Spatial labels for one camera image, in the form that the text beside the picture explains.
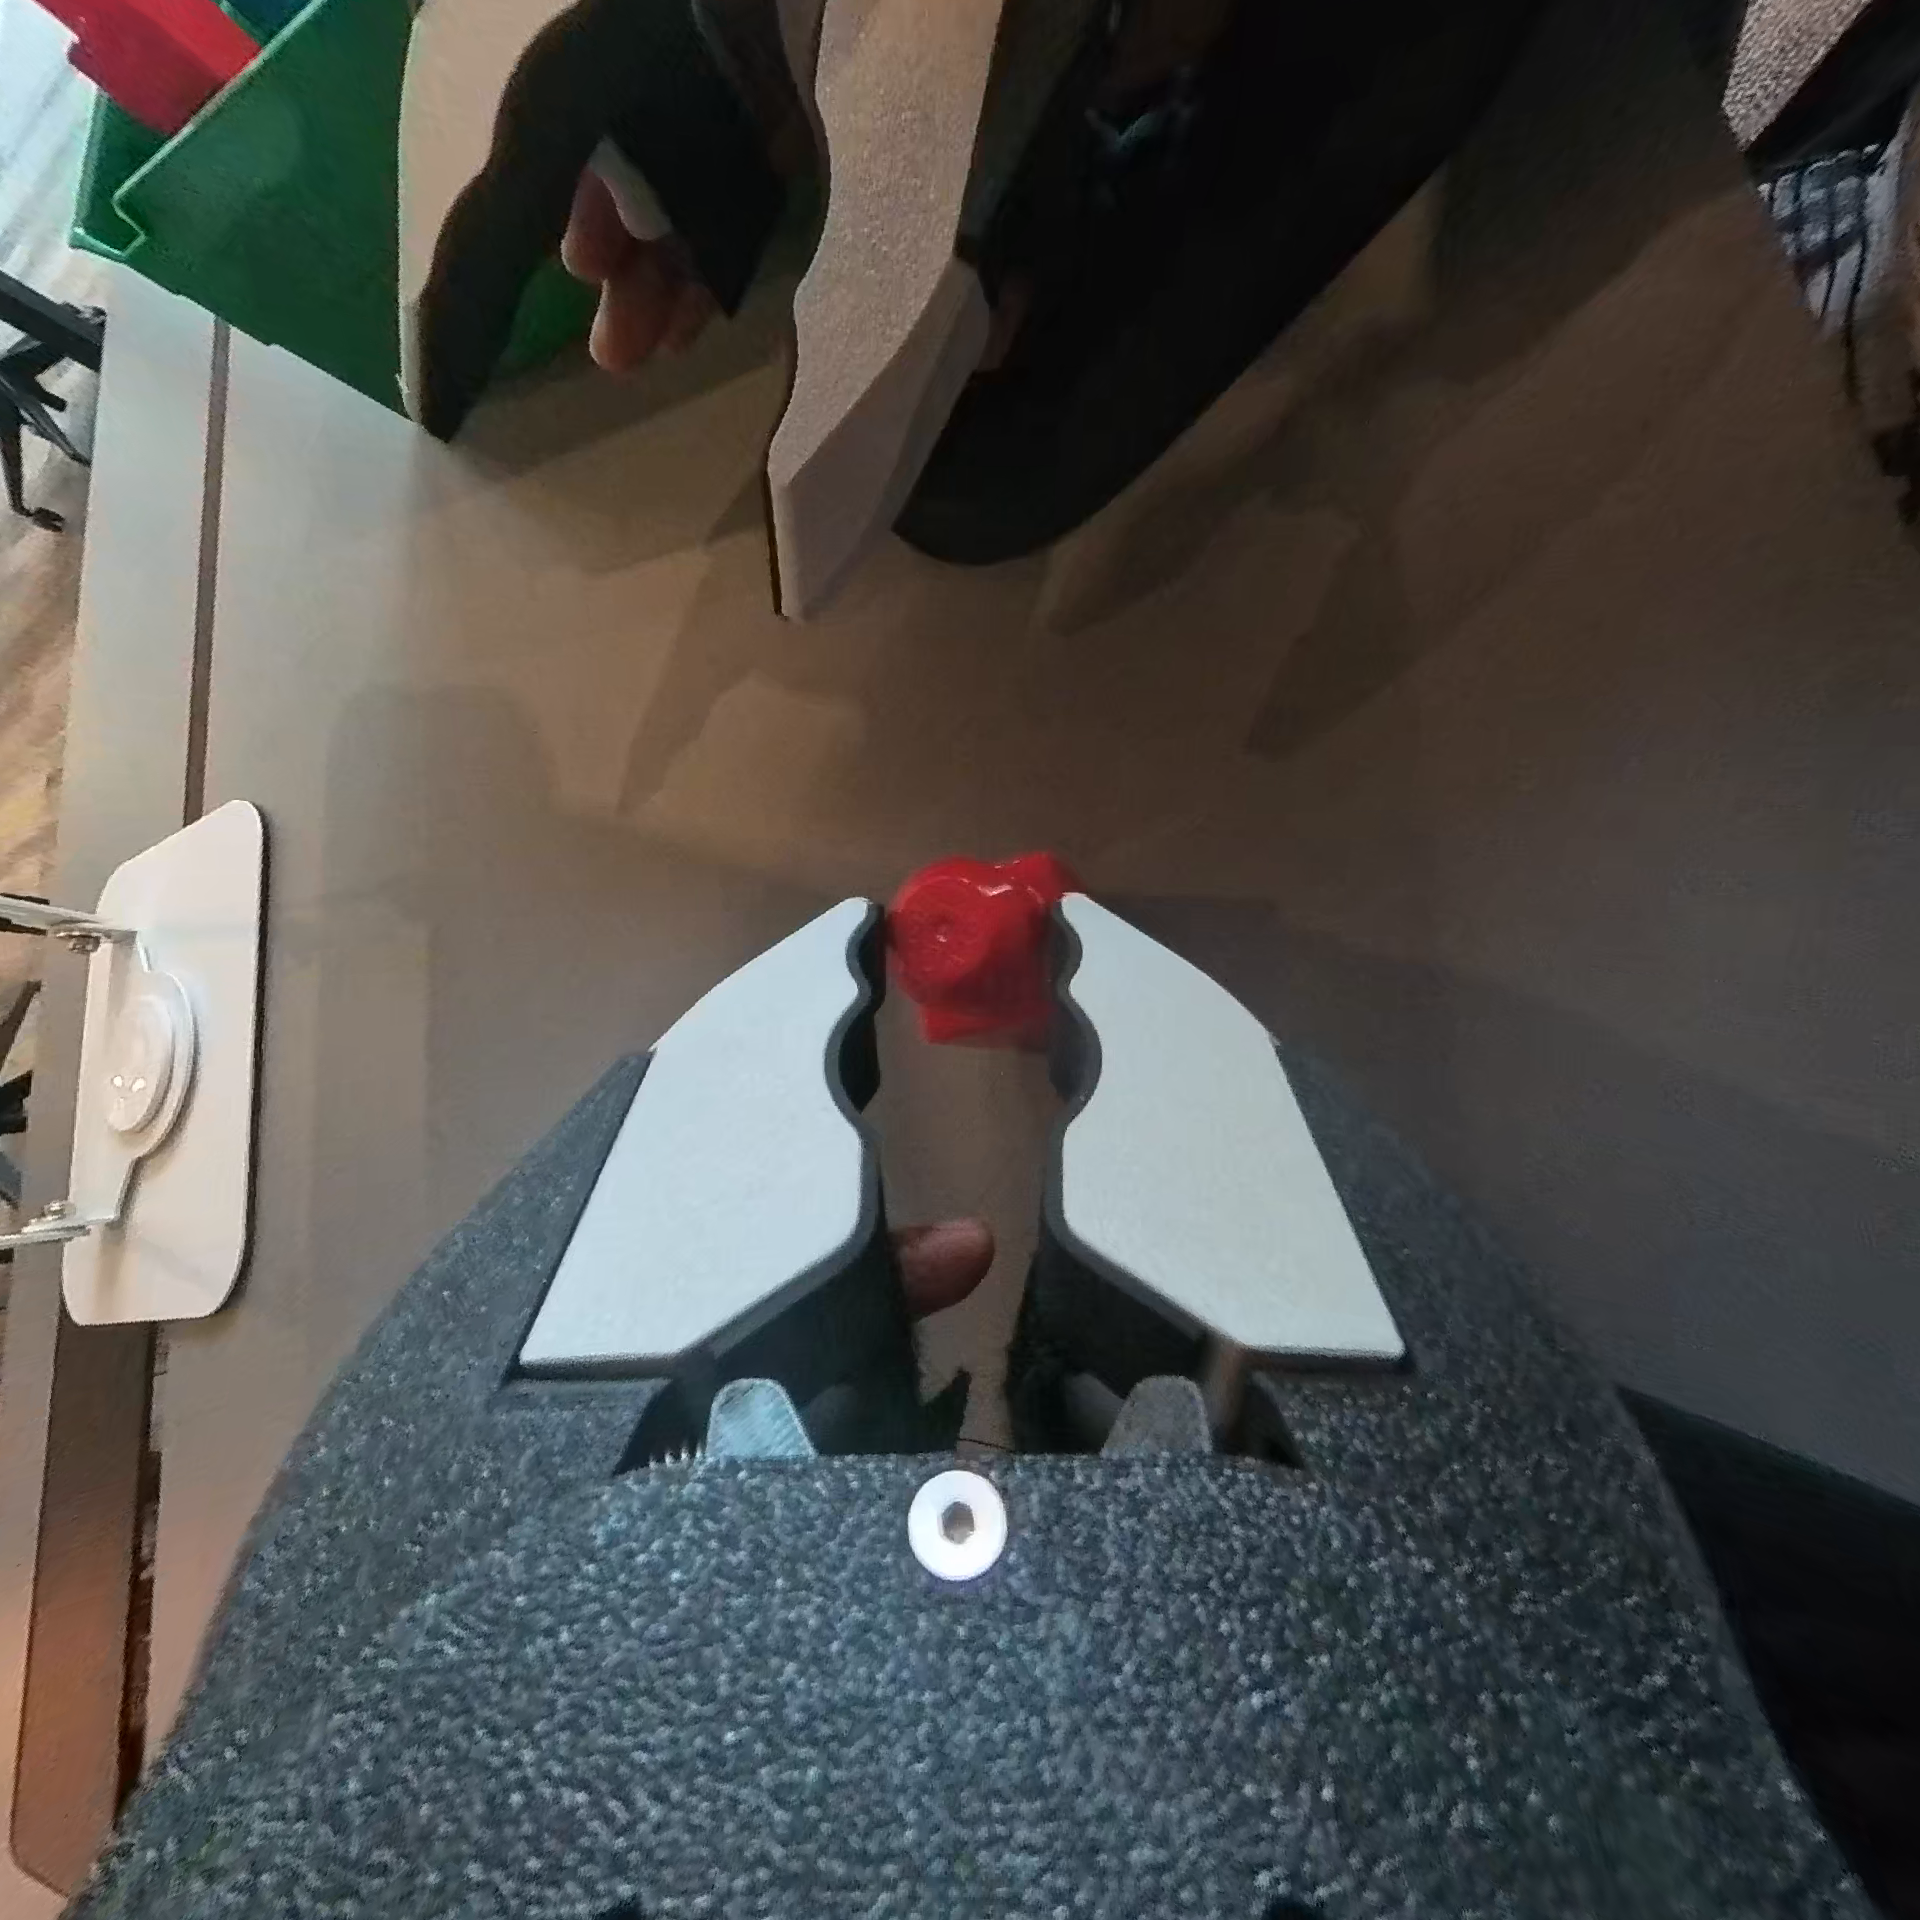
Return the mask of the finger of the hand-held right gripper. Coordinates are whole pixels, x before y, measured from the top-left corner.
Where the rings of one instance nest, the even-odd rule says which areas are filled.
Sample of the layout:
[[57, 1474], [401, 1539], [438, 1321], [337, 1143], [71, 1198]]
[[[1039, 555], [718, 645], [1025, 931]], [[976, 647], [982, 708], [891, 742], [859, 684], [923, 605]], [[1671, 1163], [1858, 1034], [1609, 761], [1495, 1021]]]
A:
[[691, 28], [687, 5], [420, 5], [401, 85], [399, 337], [401, 396], [432, 439], [486, 396], [583, 175], [624, 237], [676, 237], [615, 124]]
[[921, 481], [990, 341], [963, 259], [1004, 3], [783, 3], [824, 164], [792, 305], [792, 391], [766, 452], [783, 618], [817, 618]]

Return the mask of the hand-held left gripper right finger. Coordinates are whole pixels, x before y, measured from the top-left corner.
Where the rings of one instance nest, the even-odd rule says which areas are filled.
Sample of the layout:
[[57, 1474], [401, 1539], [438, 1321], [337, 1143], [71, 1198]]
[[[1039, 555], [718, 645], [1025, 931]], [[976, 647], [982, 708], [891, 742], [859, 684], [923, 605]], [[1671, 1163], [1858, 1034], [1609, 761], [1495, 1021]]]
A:
[[1406, 1339], [1263, 1020], [1088, 894], [1051, 909], [1046, 1252], [1166, 1359], [1396, 1370]]

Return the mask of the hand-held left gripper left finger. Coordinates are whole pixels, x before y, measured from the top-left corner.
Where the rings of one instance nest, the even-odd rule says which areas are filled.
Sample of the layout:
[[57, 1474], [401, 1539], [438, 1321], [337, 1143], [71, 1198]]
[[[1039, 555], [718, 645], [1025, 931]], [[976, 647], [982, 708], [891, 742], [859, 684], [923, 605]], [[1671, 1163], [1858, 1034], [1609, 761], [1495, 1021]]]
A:
[[519, 1343], [534, 1379], [721, 1363], [843, 1269], [875, 1225], [842, 1066], [874, 1007], [854, 897], [718, 981], [642, 1067]]

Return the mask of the green plastic bin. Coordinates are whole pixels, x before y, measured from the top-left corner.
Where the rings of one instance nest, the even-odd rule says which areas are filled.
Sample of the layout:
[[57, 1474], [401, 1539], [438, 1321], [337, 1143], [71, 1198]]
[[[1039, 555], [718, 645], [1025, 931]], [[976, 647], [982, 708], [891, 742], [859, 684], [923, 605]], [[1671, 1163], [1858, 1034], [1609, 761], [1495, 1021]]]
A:
[[419, 5], [222, 5], [262, 43], [179, 133], [98, 91], [74, 245], [402, 413], [401, 85]]

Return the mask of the red mega block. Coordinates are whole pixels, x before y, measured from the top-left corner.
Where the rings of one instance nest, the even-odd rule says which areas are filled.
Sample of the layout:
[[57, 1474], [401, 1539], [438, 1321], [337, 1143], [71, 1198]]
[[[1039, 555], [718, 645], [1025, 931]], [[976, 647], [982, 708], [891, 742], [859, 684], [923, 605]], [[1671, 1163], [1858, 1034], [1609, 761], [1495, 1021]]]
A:
[[923, 1042], [1046, 1049], [1051, 909], [1080, 889], [1054, 852], [950, 854], [906, 875], [884, 908], [884, 941]]

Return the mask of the person's right hand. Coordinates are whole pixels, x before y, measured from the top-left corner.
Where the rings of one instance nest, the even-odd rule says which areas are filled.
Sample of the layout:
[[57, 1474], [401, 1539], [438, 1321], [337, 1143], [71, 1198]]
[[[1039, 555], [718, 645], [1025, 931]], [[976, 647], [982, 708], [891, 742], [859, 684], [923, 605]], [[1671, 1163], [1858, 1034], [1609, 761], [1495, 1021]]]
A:
[[592, 361], [631, 374], [707, 332], [721, 307], [676, 241], [641, 241], [619, 220], [609, 183], [583, 172], [561, 241], [561, 266], [595, 291]]

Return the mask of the person's left hand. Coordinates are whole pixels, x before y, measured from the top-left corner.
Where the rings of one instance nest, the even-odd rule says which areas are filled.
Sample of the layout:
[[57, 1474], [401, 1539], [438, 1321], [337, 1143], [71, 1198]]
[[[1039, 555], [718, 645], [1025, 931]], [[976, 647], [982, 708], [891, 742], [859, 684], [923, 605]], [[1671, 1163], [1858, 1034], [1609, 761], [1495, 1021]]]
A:
[[978, 1217], [891, 1230], [904, 1305], [915, 1324], [964, 1302], [992, 1274], [998, 1238]]

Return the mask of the black quilted wrist rest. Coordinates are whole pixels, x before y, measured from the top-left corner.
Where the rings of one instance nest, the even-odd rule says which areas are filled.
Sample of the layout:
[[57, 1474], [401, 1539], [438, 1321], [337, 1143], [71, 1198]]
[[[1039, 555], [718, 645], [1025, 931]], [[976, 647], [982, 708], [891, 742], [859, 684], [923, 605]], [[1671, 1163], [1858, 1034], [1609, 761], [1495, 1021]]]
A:
[[992, 311], [894, 519], [1023, 561], [1134, 484], [1428, 183], [1530, 3], [1076, 5], [964, 259]]

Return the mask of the black office chair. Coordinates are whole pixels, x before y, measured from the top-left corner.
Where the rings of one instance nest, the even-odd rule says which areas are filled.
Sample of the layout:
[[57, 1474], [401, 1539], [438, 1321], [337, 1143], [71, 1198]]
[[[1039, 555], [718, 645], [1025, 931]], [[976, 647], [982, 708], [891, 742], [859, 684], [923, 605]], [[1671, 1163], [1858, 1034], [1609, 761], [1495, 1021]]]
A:
[[71, 465], [90, 466], [90, 455], [70, 436], [59, 415], [66, 398], [43, 380], [65, 365], [98, 374], [106, 358], [106, 311], [71, 305], [34, 291], [2, 271], [2, 322], [17, 338], [2, 349], [2, 474], [14, 517], [59, 534], [65, 517], [34, 507], [25, 498], [23, 436], [32, 433]]

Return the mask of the white document stand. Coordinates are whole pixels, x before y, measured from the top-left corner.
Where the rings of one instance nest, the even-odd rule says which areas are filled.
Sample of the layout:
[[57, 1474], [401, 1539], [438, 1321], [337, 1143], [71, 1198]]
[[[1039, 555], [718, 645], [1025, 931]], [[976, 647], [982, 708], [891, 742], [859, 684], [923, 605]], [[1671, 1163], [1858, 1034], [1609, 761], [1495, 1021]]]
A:
[[4, 931], [87, 963], [65, 1194], [4, 1234], [62, 1255], [78, 1329], [222, 1313], [251, 1245], [270, 837], [231, 799], [107, 877], [95, 908], [4, 897]]

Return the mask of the black white patterned clothing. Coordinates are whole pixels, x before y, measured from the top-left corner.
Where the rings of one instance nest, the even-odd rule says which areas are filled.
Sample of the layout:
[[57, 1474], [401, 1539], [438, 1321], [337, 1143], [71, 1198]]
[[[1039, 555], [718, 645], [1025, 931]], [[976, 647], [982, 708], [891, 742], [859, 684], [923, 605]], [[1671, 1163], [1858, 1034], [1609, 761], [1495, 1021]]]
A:
[[1768, 222], [1910, 538], [1918, 525], [1915, 127], [1761, 181]]

